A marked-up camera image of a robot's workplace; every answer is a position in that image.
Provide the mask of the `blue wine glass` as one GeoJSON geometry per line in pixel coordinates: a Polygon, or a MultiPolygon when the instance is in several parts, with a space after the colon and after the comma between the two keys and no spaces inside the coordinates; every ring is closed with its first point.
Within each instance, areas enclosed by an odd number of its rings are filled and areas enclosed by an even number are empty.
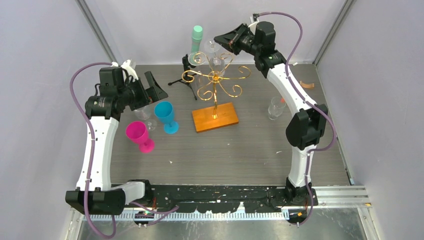
{"type": "Polygon", "coordinates": [[[154,114],[163,123],[166,134],[172,135],[179,130],[179,124],[175,121],[174,107],[169,101],[159,102],[154,107],[154,114]]]}

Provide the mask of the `clear front wine glass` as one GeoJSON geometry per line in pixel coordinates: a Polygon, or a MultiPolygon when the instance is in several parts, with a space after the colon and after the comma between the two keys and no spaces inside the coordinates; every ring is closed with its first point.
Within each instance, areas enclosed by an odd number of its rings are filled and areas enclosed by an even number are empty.
{"type": "Polygon", "coordinates": [[[153,108],[150,105],[135,109],[135,116],[144,122],[149,132],[152,132],[157,127],[157,121],[153,119],[153,108]]]}

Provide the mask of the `clear wine glass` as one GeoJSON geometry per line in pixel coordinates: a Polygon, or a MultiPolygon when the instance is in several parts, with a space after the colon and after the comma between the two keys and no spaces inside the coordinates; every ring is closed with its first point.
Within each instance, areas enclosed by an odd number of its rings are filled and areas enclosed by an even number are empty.
{"type": "Polygon", "coordinates": [[[135,109],[135,116],[144,122],[149,132],[152,132],[157,127],[157,121],[153,119],[153,108],[150,105],[135,109]]]}
{"type": "Polygon", "coordinates": [[[193,70],[197,73],[203,73],[203,68],[206,61],[207,56],[201,51],[192,52],[188,56],[190,70],[193,70]]]}
{"type": "Polygon", "coordinates": [[[209,66],[218,76],[223,77],[225,74],[225,60],[220,55],[221,46],[212,38],[206,40],[203,45],[204,51],[208,57],[209,66]]]}

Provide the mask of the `pink wine glass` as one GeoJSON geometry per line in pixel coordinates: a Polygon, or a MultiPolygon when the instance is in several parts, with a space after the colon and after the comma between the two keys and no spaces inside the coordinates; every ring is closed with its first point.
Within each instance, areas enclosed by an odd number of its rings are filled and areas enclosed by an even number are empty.
{"type": "Polygon", "coordinates": [[[131,122],[125,130],[126,136],[136,145],[139,151],[147,154],[154,150],[155,142],[149,137],[146,125],[141,121],[131,122]]]}

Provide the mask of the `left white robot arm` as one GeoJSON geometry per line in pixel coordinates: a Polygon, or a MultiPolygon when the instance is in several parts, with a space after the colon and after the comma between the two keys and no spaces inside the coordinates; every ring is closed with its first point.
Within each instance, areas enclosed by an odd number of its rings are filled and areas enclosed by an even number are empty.
{"type": "Polygon", "coordinates": [[[65,194],[66,203],[82,214],[120,215],[133,201],[141,207],[153,202],[154,193],[148,180],[130,180],[112,186],[110,177],[113,143],[125,108],[138,110],[168,97],[151,71],[146,71],[144,76],[148,88],[127,67],[108,66],[99,70],[95,94],[88,98],[82,110],[87,124],[83,167],[75,189],[65,194]]]}

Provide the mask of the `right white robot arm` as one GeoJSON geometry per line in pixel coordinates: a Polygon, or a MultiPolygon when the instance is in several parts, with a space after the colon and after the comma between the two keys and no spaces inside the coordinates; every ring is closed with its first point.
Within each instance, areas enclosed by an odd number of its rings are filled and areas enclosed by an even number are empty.
{"type": "Polygon", "coordinates": [[[286,178],[284,198],[290,205],[314,206],[315,195],[310,177],[312,158],[325,133],[328,108],[307,96],[296,81],[286,58],[276,49],[276,31],[268,21],[253,25],[242,23],[236,29],[217,35],[213,40],[238,55],[244,51],[254,57],[256,68],[278,90],[291,113],[285,129],[292,146],[291,168],[286,178]]]}

